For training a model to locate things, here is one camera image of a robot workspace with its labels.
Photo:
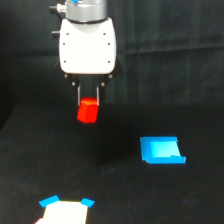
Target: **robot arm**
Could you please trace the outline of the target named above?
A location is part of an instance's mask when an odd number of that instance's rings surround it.
[[[99,76],[96,86],[98,105],[100,93],[116,62],[116,36],[112,19],[107,16],[107,0],[66,0],[65,5],[50,7],[51,12],[65,13],[58,35],[61,69],[71,77],[80,104],[79,76]]]

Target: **red block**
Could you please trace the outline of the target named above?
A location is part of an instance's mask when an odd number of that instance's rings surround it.
[[[97,99],[85,97],[81,100],[77,119],[83,123],[95,123],[98,115]]]

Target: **red cube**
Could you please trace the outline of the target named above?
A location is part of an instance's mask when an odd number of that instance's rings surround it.
[[[95,123],[98,115],[97,99],[85,97],[81,100],[77,119],[83,123]]]

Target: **blue tab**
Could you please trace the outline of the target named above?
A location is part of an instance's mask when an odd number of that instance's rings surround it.
[[[151,164],[181,164],[186,157],[180,155],[176,137],[144,137],[140,139],[142,160]]]
[[[60,199],[58,198],[58,196],[53,196],[53,197],[50,197],[50,198],[47,198],[47,199],[45,199],[45,200],[43,200],[43,201],[40,201],[39,202],[39,204],[43,207],[43,208],[45,208],[45,207],[47,207],[48,205],[50,205],[50,204],[52,204],[52,203],[54,203],[54,202],[56,202],[56,201],[60,201]]]
[[[87,198],[83,198],[82,201],[81,201],[81,204],[86,205],[89,208],[91,208],[94,203],[95,203],[95,201],[89,200]]]

